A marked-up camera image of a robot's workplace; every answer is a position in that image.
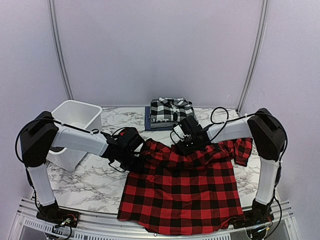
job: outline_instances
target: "white wall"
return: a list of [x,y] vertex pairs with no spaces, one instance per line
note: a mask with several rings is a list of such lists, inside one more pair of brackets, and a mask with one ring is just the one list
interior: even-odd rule
[[253,53],[261,0],[56,1],[75,99],[145,106],[185,97],[236,107]]
[[0,239],[31,189],[14,153],[16,135],[43,110],[66,100],[47,1],[0,1]]
[[280,197],[303,239],[320,226],[320,1],[271,1],[267,29],[243,113],[268,108],[288,133]]

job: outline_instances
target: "folded shirt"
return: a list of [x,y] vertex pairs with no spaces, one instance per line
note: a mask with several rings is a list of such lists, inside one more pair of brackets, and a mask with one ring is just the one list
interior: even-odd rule
[[152,128],[170,127],[190,115],[196,117],[192,102],[184,98],[159,97],[150,103],[150,125]]
[[145,131],[172,131],[173,126],[159,126],[159,127],[151,127],[150,122],[150,106],[146,106],[144,109],[144,130]]

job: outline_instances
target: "blue folded cloth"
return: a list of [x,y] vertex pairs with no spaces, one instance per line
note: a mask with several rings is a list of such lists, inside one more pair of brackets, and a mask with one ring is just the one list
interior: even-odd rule
[[144,130],[146,131],[172,131],[172,126],[151,128],[150,124],[150,106],[144,109]]

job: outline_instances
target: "red plaid fabric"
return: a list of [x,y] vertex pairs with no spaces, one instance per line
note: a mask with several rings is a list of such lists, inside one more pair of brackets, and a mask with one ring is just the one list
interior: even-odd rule
[[252,139],[223,141],[191,155],[148,139],[142,173],[127,175],[117,218],[163,235],[208,234],[243,216],[231,159],[247,165]]

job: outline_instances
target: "metal pole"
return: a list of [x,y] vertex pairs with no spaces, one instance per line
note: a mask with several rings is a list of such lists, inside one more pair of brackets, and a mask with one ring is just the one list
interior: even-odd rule
[[68,73],[65,65],[65,60],[61,48],[61,42],[59,37],[59,30],[58,30],[58,22],[57,22],[57,15],[56,15],[56,5],[54,0],[48,0],[48,9],[50,15],[50,22],[51,22],[51,30],[53,34],[53,42],[56,51],[56,56],[59,64],[59,68],[61,71],[62,81],[64,85],[64,89],[68,99],[74,99],[71,85],[68,78]]
[[239,99],[239,103],[236,108],[236,111],[238,113],[240,113],[243,110],[244,104],[246,102],[246,99],[247,99],[247,96],[249,93],[249,88],[250,88],[252,79],[254,77],[257,59],[258,59],[258,56],[260,53],[260,49],[262,46],[262,42],[263,42],[265,30],[266,30],[268,7],[269,7],[269,0],[263,0],[262,7],[261,7],[259,27],[258,27],[258,31],[256,34],[255,45],[254,45],[254,50],[253,50],[251,62],[250,62],[248,73],[246,75],[246,79],[245,79],[244,86],[242,89],[241,97]]

